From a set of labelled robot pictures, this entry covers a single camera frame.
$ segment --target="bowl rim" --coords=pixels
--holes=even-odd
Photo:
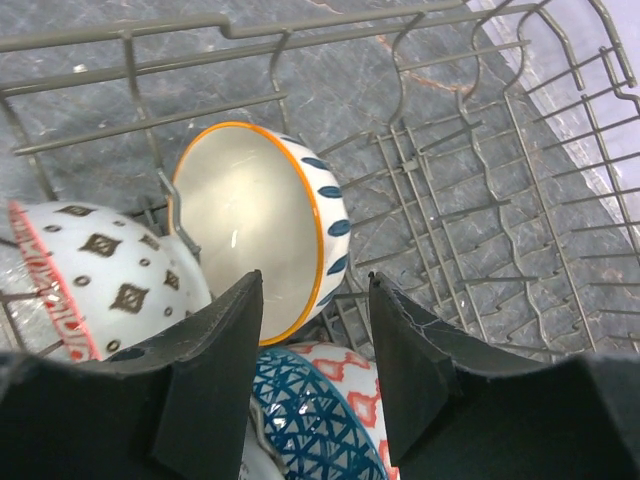
[[[202,140],[204,137],[206,137],[210,133],[213,133],[216,130],[220,130],[223,128],[233,128],[233,127],[245,128],[258,135],[261,135],[267,140],[269,140],[278,150],[280,150],[280,153],[282,153],[284,157],[289,161],[289,163],[291,164],[295,172],[298,174],[298,177],[300,178],[300,181],[304,186],[305,192],[307,194],[307,199],[311,204],[311,212],[313,214],[313,220],[316,227],[316,245],[317,245],[316,274],[313,280],[313,286],[311,288],[311,293],[309,294],[309,299],[307,300],[307,304],[305,305],[304,309],[302,310],[302,313],[298,316],[296,321],[293,322],[284,332],[280,333],[279,335],[276,335],[275,337],[260,340],[259,345],[264,347],[264,346],[273,345],[275,343],[281,342],[287,339],[293,333],[295,333],[305,323],[308,316],[311,314],[311,311],[315,308],[315,305],[318,300],[318,296],[320,294],[320,286],[322,284],[322,279],[324,277],[325,241],[324,241],[324,235],[323,235],[323,229],[322,229],[322,219],[320,217],[320,209],[318,207],[318,202],[314,195],[313,188],[311,187],[311,184],[309,183],[309,179],[305,175],[296,157],[291,153],[289,148],[287,148],[287,146],[276,135],[271,133],[266,128],[260,127],[258,125],[254,125],[252,123],[237,122],[237,121],[222,122],[216,125],[212,125],[211,127],[202,131],[196,138],[194,138],[191,141],[191,143],[185,149],[184,153],[180,156],[180,159],[178,160],[178,164],[176,165],[173,176],[171,177],[171,181],[174,184],[174,186],[178,176],[180,175],[180,171],[182,170],[182,167],[186,163],[186,159],[187,159],[187,156],[189,155],[189,152],[196,146],[196,144],[200,140]],[[173,199],[169,197],[169,200],[167,203],[169,207],[168,208],[169,232],[176,233],[173,229]]]
[[[33,223],[31,222],[31,220],[29,219],[29,216],[27,215],[27,210],[25,209],[25,207],[22,205],[21,202],[18,202],[16,200],[12,200],[9,202],[9,224],[11,226],[11,229],[14,232],[16,244],[20,249],[20,255],[24,261],[24,265],[27,269],[27,272],[29,273],[29,277],[31,278],[31,281],[33,282],[34,286],[38,289],[38,296],[41,298],[42,303],[44,304],[45,310],[47,311],[47,316],[49,317],[49,320],[51,321],[54,329],[57,331],[60,337],[60,340],[62,340],[63,345],[69,352],[69,355],[72,361],[78,362],[78,361],[85,361],[85,360],[103,360],[103,356],[100,353],[100,350],[97,348],[93,337],[91,336],[89,328],[85,323],[85,317],[84,315],[82,315],[82,312],[80,311],[78,304],[76,303],[73,297],[73,294],[71,293],[71,289],[67,285],[67,282],[65,281],[64,276],[60,273],[58,266],[51,258],[46,242],[40,237],[40,235],[38,235],[35,227],[33,226]],[[25,231],[25,233],[23,234],[20,234],[19,232],[21,227]],[[39,278],[41,278],[41,276],[34,271],[34,269],[32,268],[32,266],[30,265],[27,259],[27,252],[25,250],[24,244],[28,242],[34,243],[34,249],[37,251],[37,253],[40,256],[39,260],[44,262],[46,264],[46,267],[49,270],[49,273],[48,273],[49,278],[47,279],[48,280],[47,286],[46,286],[46,289],[44,290],[40,289],[38,285]],[[66,304],[71,310],[71,312],[73,313],[73,318],[76,324],[78,325],[80,332],[82,333],[82,337],[84,337],[84,339],[87,342],[87,347],[89,348],[88,359],[81,359],[74,355],[74,352],[76,350],[73,347],[74,345],[77,345],[77,344],[73,342],[69,342],[67,340],[67,337],[64,331],[62,330],[62,327],[60,327],[58,322],[56,322],[55,308],[51,306],[49,302],[46,301],[46,299],[44,298],[46,296],[43,295],[43,292],[46,292],[47,290],[50,290],[50,289],[56,290],[56,294],[62,297],[62,302]],[[62,317],[59,320],[68,321],[69,317]]]

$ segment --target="gray stone floor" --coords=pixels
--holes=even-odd
[[[352,0],[348,4],[333,0],[325,3],[312,0],[70,0],[63,3],[5,0],[0,6],[0,31],[10,35],[211,11],[228,15],[239,26],[252,26],[419,3],[416,0]],[[447,15],[464,14],[465,11],[461,7]],[[442,15],[429,14],[428,18]],[[410,33],[399,51],[401,62],[424,61],[468,51],[472,26],[470,23],[443,25]],[[299,35],[325,31],[318,29]],[[491,45],[482,32],[478,38],[480,48]],[[138,61],[157,60],[276,39],[230,41],[215,29],[194,30],[138,39],[136,57]],[[362,130],[387,136],[387,122],[396,111],[400,98],[400,84],[391,56],[393,40],[393,35],[377,36],[285,52],[278,64],[278,78],[281,88],[288,92],[286,103],[291,115],[291,133],[301,135],[317,151]],[[268,75],[269,59],[269,56],[260,56],[146,75],[140,78],[140,89],[153,116],[269,94],[273,92]],[[72,74],[74,68],[76,71],[93,70],[122,64],[123,49],[118,42],[2,54],[0,83]],[[422,206],[426,217],[432,219],[433,236],[423,235],[427,233],[427,227],[415,202],[408,211],[413,228],[421,235],[421,250],[430,266],[435,288],[434,284],[428,284],[415,290],[412,296],[446,320],[466,327],[490,343],[520,346],[522,348],[515,350],[517,353],[540,360],[554,358],[544,353],[546,351],[563,353],[590,348],[587,326],[599,350],[629,351],[632,348],[629,342],[613,340],[611,336],[625,336],[634,328],[638,332],[637,326],[631,323],[634,319],[601,313],[599,309],[637,311],[640,309],[637,292],[627,288],[593,287],[589,282],[638,282],[637,263],[634,264],[633,259],[631,262],[629,259],[587,262],[578,258],[626,252],[629,246],[624,235],[618,230],[588,234],[571,232],[578,227],[611,223],[611,218],[597,201],[571,207],[556,206],[566,200],[589,197],[592,192],[580,174],[550,178],[575,166],[563,149],[543,148],[557,140],[544,122],[531,123],[539,115],[531,102],[518,96],[518,85],[514,86],[509,91],[511,102],[531,149],[532,167],[541,182],[542,194],[549,205],[555,206],[549,216],[570,264],[568,270],[579,297],[577,302],[546,216],[542,214],[539,195],[506,107],[497,104],[476,111],[503,100],[504,85],[514,73],[499,53],[484,56],[482,65],[480,86],[466,106],[471,122],[483,122],[475,133],[495,196],[498,200],[509,199],[511,203],[501,207],[500,212],[492,208],[463,218],[447,219],[447,237],[442,228],[443,215],[486,205],[492,198],[483,163],[470,148],[468,132],[430,148],[427,152],[430,184],[436,191],[439,210],[424,176],[416,170],[411,178],[419,194],[427,197]],[[404,124],[413,128],[432,122],[415,131],[418,146],[429,145],[462,127],[456,108],[456,92],[467,91],[475,76],[474,59],[442,63],[405,76]],[[11,103],[21,115],[33,142],[88,133],[136,120],[126,80],[13,97]],[[452,116],[451,121],[436,123],[449,116]],[[183,149],[200,131],[230,119],[282,129],[282,118],[275,102],[156,127],[154,133],[159,139],[167,171],[173,171]],[[15,145],[9,126],[4,118],[0,118],[3,172],[0,176],[0,236],[5,238],[10,238],[4,208],[8,200],[43,200],[25,159],[10,153]],[[407,160],[411,159],[414,149],[406,136],[402,136],[399,147],[391,140],[383,140],[381,146],[367,146],[361,140],[336,150],[327,160],[338,180],[348,184],[368,173],[386,169],[382,150],[394,166],[400,164],[400,152]],[[61,199],[91,201],[124,211],[138,209],[141,197],[148,198],[153,204],[162,202],[143,133],[51,150],[42,154],[42,160]],[[398,183],[402,197],[407,202],[415,200],[409,176],[399,174]],[[355,224],[399,205],[398,191],[388,175],[345,189],[345,200]],[[500,221],[508,226],[511,239],[503,233]],[[409,227],[407,217],[399,212],[354,229],[351,261],[354,276],[361,285],[366,287],[366,275],[372,269],[384,271],[405,289],[424,283],[425,268],[416,249],[393,260],[360,265],[415,245]],[[459,268],[453,260],[454,250],[459,256]],[[514,263],[514,252],[519,271]],[[8,292],[29,290],[26,272],[15,251],[0,246],[0,270],[4,272],[0,288]],[[528,291],[522,282],[466,287],[462,282],[463,279],[520,275],[539,277],[539,280],[530,282]],[[458,292],[455,300],[451,296],[452,289]],[[438,305],[436,295],[440,297],[441,305]],[[339,306],[352,336],[366,353],[370,346],[360,322],[361,315],[353,308],[355,303],[344,300]],[[336,308],[336,305],[330,307],[329,316],[337,312]],[[15,310],[29,348],[39,350],[55,341],[55,333],[36,302],[21,302]],[[342,338],[341,327],[335,328],[338,338]],[[0,335],[0,347],[7,345]]]

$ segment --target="red pattern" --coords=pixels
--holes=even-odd
[[[365,427],[374,428],[378,421],[376,413],[376,403],[380,400],[380,395],[373,397],[363,395],[360,392],[349,392],[347,402],[356,413],[360,421]]]
[[[329,380],[341,382],[344,379],[344,367],[355,365],[364,370],[371,370],[371,364],[360,355],[354,352],[347,352],[345,359],[341,362],[317,358],[311,364],[320,370]]]
[[[17,203],[9,206],[9,221],[31,279],[71,358],[78,362],[99,358],[62,277]]]
[[[382,440],[380,442],[380,445],[378,446],[378,452],[380,453],[382,464],[384,465],[384,468],[387,470],[387,474],[389,475],[389,480],[400,480],[400,470],[398,470],[396,467],[391,466],[389,442],[387,442],[386,440]]]

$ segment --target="bowl with red pattern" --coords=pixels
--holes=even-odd
[[[287,480],[400,478],[390,464],[374,362],[329,343],[266,349],[253,394]]]
[[[104,360],[211,303],[196,259],[118,212],[11,202],[25,266],[71,360]]]

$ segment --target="black plastic piece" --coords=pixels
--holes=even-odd
[[[3,479],[236,480],[262,279],[109,362],[0,354]]]
[[[640,478],[640,358],[521,358],[439,320],[382,274],[369,299],[402,480]]]

